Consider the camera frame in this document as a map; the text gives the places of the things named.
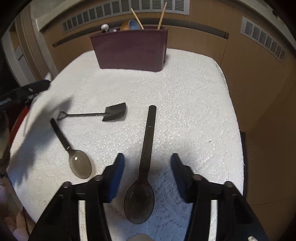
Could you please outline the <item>translucent grey spoon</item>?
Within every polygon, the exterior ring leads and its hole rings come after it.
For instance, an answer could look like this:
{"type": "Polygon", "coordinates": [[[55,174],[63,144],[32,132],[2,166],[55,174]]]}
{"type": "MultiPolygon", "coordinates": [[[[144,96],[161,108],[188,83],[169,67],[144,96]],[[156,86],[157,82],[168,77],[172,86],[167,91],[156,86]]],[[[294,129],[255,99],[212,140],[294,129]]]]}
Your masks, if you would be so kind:
{"type": "Polygon", "coordinates": [[[57,125],[56,121],[51,118],[50,124],[61,142],[62,146],[69,154],[69,166],[71,171],[76,175],[78,178],[87,179],[90,177],[92,173],[92,165],[89,157],[81,150],[73,149],[70,145],[69,141],[65,137],[65,135],[60,130],[59,126],[57,125]]]}

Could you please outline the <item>long black plastic spoon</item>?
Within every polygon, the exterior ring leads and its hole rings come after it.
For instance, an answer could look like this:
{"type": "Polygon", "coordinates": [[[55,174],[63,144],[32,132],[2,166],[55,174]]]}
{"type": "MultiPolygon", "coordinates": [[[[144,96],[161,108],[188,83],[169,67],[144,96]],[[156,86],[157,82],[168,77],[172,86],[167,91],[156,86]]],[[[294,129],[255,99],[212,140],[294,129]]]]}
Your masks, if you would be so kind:
{"type": "Polygon", "coordinates": [[[138,179],[129,187],[124,200],[126,218],[136,225],[146,222],[154,209],[154,191],[148,181],[148,175],[152,158],[156,112],[155,105],[149,106],[138,179]]]}

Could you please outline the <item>black shovel-shaped spoon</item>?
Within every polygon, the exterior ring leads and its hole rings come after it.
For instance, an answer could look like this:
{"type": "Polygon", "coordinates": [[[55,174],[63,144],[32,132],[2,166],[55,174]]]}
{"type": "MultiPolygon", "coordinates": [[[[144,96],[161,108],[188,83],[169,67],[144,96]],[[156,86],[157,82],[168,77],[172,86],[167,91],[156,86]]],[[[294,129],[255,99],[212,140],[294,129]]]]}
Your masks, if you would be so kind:
{"type": "Polygon", "coordinates": [[[116,121],[125,116],[126,113],[126,103],[120,103],[116,105],[111,105],[105,108],[104,113],[77,113],[77,114],[68,114],[64,111],[60,111],[57,117],[57,120],[63,120],[65,118],[76,118],[76,117],[90,117],[90,116],[102,116],[103,122],[116,121]]]}

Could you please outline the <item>wooden chopstick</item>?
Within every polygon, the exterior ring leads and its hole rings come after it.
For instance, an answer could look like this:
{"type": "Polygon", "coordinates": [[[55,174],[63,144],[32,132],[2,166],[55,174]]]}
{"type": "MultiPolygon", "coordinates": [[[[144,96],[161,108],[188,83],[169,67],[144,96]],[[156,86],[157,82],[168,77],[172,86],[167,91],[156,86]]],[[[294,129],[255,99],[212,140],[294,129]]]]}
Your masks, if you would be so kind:
{"type": "Polygon", "coordinates": [[[161,17],[159,18],[159,23],[158,23],[157,30],[160,30],[160,28],[161,28],[163,18],[164,18],[164,14],[165,14],[165,11],[166,11],[166,7],[167,7],[167,2],[165,2],[162,13],[161,13],[161,17]]]}
{"type": "Polygon", "coordinates": [[[139,24],[139,26],[140,26],[140,29],[141,29],[141,30],[144,30],[144,27],[143,27],[143,25],[142,25],[140,19],[139,19],[138,16],[136,15],[136,13],[134,12],[134,10],[133,10],[132,8],[131,8],[130,10],[131,10],[132,14],[134,15],[135,19],[137,20],[137,22],[138,22],[138,24],[139,24]]]}

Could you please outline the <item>white lace tablecloth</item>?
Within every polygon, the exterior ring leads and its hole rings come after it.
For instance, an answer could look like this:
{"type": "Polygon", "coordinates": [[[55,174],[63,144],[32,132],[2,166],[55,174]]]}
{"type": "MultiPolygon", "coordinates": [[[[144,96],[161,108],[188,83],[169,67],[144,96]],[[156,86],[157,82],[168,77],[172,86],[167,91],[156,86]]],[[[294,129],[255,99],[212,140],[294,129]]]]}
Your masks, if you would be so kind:
{"type": "Polygon", "coordinates": [[[243,152],[239,126],[225,77],[207,56],[168,49],[160,72],[101,69],[93,51],[72,61],[37,96],[11,147],[8,177],[34,221],[62,183],[80,183],[68,153],[50,124],[60,111],[104,113],[126,103],[125,116],[103,122],[102,116],[66,118],[58,125],[75,149],[92,161],[98,175],[118,153],[125,170],[117,196],[105,205],[113,240],[145,233],[154,240],[183,240],[192,206],[179,196],[170,167],[172,154],[211,182],[231,181],[243,190],[243,152]],[[134,225],[123,202],[138,177],[147,113],[157,107],[149,182],[155,205],[149,219],[134,225]]]}

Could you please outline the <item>white round-top utensil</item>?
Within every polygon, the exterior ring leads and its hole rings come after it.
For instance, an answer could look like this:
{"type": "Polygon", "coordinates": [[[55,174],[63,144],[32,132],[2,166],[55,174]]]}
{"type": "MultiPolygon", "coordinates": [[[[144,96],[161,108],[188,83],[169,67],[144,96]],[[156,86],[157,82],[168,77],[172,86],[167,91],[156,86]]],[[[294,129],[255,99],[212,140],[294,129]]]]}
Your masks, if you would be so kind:
{"type": "Polygon", "coordinates": [[[103,24],[103,25],[101,25],[101,31],[102,31],[103,33],[107,33],[108,30],[109,30],[109,25],[108,25],[108,24],[103,24]]]}

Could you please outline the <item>silver metal spoon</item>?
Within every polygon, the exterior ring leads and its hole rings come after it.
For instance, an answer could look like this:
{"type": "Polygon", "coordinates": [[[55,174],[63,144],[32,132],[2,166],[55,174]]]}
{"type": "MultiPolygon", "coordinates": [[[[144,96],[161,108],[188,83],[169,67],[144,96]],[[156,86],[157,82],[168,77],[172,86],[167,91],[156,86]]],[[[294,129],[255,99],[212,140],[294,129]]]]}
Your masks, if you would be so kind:
{"type": "Polygon", "coordinates": [[[109,33],[115,33],[115,32],[117,32],[117,28],[110,28],[110,29],[108,30],[108,32],[109,32],[109,33]]]}

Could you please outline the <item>maroon plastic utensil holder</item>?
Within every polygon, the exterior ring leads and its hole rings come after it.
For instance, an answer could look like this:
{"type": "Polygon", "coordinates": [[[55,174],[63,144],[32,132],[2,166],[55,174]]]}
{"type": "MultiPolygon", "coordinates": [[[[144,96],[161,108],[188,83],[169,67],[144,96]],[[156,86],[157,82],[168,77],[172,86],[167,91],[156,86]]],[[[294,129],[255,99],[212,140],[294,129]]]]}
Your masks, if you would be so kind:
{"type": "Polygon", "coordinates": [[[98,33],[91,42],[101,69],[160,72],[166,61],[168,28],[98,33]]]}

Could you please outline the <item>light blue plastic spoon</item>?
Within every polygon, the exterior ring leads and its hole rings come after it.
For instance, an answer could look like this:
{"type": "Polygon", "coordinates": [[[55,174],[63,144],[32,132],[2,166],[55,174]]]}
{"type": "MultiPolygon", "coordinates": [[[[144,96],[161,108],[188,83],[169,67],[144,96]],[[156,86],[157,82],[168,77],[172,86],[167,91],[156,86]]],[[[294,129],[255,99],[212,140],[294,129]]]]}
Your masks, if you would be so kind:
{"type": "Polygon", "coordinates": [[[141,30],[141,27],[136,20],[129,20],[128,21],[128,28],[129,28],[129,30],[141,30]]]}

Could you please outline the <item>small grey vent grille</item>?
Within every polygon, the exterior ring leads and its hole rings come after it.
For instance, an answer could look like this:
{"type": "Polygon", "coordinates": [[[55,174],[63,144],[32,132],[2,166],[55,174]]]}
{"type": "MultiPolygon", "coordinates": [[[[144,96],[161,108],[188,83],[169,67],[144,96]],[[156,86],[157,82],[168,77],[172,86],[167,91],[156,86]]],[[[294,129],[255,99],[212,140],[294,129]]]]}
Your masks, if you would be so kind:
{"type": "Polygon", "coordinates": [[[242,17],[240,33],[269,51],[277,60],[284,61],[286,51],[279,42],[260,26],[244,16],[242,17]]]}

